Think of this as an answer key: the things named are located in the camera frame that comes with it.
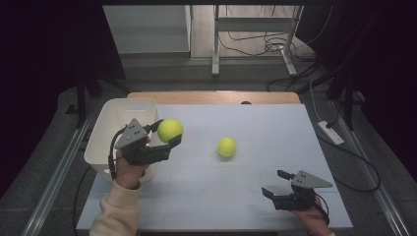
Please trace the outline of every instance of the human hand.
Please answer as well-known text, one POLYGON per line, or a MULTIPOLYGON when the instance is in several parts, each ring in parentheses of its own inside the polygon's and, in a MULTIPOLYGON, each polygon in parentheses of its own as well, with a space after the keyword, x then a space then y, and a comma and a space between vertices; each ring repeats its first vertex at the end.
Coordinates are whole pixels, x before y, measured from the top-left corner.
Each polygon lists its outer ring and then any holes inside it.
POLYGON ((125 189, 139 189, 141 187, 140 178, 145 173, 149 165, 131 165, 123 158, 122 151, 116 150, 116 183, 125 189))
MULTIPOLYGON (((316 204, 320 207, 322 206, 318 196, 316 196, 316 204)), ((331 230, 326 225, 326 221, 322 213, 313 206, 305 210, 289 211, 296 214, 301 219, 301 221, 304 223, 312 235, 328 236, 331 234, 331 230)))

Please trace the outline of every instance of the tennis ball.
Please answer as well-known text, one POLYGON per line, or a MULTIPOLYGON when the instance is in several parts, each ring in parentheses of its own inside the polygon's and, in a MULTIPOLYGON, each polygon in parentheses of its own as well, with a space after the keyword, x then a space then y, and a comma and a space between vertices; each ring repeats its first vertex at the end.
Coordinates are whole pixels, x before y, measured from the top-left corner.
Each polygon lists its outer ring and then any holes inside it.
POLYGON ((182 124, 176 119, 164 119, 157 127, 157 135, 165 144, 183 133, 182 124))
POLYGON ((223 138, 217 143, 217 151, 223 157, 230 157, 236 151, 236 142, 231 138, 223 138))

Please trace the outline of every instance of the beige sleeve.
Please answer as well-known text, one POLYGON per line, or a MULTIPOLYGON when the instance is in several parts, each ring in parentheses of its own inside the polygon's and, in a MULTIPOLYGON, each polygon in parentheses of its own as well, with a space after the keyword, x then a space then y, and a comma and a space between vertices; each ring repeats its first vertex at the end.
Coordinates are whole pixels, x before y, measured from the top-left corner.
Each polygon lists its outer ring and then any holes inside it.
POLYGON ((113 181, 110 193, 101 199, 101 214, 94 220, 89 235, 135 235, 139 191, 124 189, 113 181))

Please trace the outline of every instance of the white container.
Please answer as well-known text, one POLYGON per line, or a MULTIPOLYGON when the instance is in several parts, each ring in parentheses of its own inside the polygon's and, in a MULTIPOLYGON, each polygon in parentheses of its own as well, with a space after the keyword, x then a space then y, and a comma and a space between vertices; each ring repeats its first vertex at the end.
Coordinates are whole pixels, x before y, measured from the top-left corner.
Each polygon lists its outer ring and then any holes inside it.
MULTIPOLYGON (((158 120, 156 103, 150 98, 117 98, 107 101, 92 129, 84 155, 85 161, 105 180, 111 182, 108 167, 108 154, 114 135, 136 118, 142 126, 151 125, 158 120)), ((150 146, 159 146, 159 139, 151 139, 150 146)), ((155 164, 152 164, 141 178, 145 183, 153 177, 155 164)))

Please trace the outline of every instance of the wooden table edge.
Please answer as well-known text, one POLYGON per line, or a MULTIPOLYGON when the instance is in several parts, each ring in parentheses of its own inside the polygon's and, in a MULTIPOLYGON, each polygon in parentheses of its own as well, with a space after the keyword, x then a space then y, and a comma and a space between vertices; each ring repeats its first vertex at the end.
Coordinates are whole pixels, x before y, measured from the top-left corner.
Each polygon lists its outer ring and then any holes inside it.
POLYGON ((156 104, 301 104, 292 91, 144 91, 128 98, 151 98, 156 104))

